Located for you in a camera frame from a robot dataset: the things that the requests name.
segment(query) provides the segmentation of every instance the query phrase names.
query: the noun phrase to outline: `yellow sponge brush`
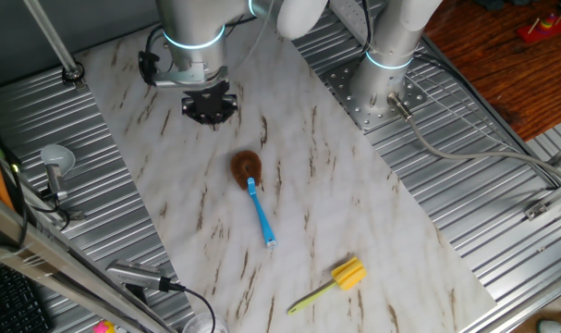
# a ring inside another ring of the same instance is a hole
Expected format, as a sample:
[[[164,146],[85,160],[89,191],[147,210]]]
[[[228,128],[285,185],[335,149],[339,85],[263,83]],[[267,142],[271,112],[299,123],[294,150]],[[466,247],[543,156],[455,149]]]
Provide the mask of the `yellow sponge brush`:
[[[364,265],[357,257],[352,257],[345,264],[334,269],[332,277],[334,277],[333,281],[326,283],[321,288],[296,302],[288,309],[288,314],[292,315],[296,311],[303,309],[335,285],[338,285],[343,290],[349,290],[360,282],[362,278],[366,277],[366,269],[364,269]]]
[[[345,264],[332,271],[335,283],[339,288],[348,290],[366,277],[366,269],[357,257],[352,257]]]

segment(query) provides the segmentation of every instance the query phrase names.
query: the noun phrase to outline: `red object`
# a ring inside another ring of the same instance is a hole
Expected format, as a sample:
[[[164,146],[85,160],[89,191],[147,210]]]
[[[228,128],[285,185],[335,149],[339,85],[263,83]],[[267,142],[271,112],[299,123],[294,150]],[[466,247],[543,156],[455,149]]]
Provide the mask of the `red object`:
[[[529,33],[531,26],[532,25],[528,25],[517,30],[518,36],[520,36],[520,38],[522,38],[525,43],[537,42],[542,39],[557,35],[559,32],[561,32],[561,21],[552,26],[551,29],[548,30],[548,33],[540,33],[536,28],[533,29],[531,33]]]

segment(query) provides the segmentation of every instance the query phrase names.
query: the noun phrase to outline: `blue led ring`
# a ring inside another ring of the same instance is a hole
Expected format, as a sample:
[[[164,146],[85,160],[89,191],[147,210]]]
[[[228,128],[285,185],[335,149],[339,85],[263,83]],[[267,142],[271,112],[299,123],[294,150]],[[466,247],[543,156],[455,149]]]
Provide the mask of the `blue led ring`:
[[[255,13],[253,12],[253,0],[249,0],[248,2],[248,6],[250,8],[250,12],[253,16],[256,16]]]
[[[412,58],[412,59],[410,59],[410,60],[408,61],[407,64],[401,65],[401,66],[385,66],[385,65],[379,64],[378,62],[376,62],[376,60],[372,59],[372,58],[371,58],[371,55],[369,55],[369,52],[368,52],[368,51],[366,52],[366,56],[369,58],[369,60],[371,60],[371,62],[372,62],[374,65],[376,65],[376,66],[378,66],[378,67],[380,67],[380,68],[384,68],[384,69],[400,69],[400,68],[404,68],[404,67],[406,67],[407,65],[409,65],[409,63],[411,63],[411,60],[413,60],[413,58]]]
[[[216,42],[218,42],[219,39],[221,39],[221,37],[223,37],[223,34],[225,33],[225,26],[223,26],[223,28],[221,29],[221,31],[218,33],[218,35],[216,37],[214,37],[213,40],[209,41],[208,43],[203,43],[200,45],[186,45],[183,43],[178,43],[174,40],[171,39],[171,37],[167,36],[167,34],[163,31],[163,36],[165,36],[165,38],[167,39],[167,41],[169,41],[171,44],[182,48],[182,49],[186,49],[186,50],[200,50],[203,48],[206,48]]]

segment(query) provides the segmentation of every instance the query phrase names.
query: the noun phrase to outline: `black keyboard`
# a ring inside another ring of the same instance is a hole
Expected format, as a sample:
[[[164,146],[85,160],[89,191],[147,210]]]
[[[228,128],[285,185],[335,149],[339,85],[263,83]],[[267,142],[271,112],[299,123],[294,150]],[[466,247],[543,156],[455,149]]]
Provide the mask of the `black keyboard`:
[[[0,333],[50,332],[50,317],[33,283],[0,264]]]

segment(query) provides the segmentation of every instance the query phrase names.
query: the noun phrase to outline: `brush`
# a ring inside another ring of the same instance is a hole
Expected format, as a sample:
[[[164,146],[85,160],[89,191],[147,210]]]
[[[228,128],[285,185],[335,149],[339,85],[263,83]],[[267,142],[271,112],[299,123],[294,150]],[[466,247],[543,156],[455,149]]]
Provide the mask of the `brush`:
[[[349,290],[354,287],[355,284],[359,283],[362,278],[366,277],[366,269],[364,265],[362,265],[362,262],[354,256],[345,264],[334,269],[332,271],[332,277],[334,278],[333,281],[326,283],[292,305],[292,307],[288,309],[288,314],[292,315],[296,311],[302,310],[305,306],[311,304],[335,285],[339,286],[342,290]]]
[[[258,211],[258,216],[260,217],[265,246],[268,249],[273,249],[276,246],[276,238],[274,237],[272,228],[270,228],[268,224],[268,219],[263,213],[262,206],[260,205],[255,191],[255,187],[259,186],[262,180],[262,161],[260,157],[251,151],[237,153],[231,159],[231,173],[241,189],[247,190],[250,194],[255,208]]]

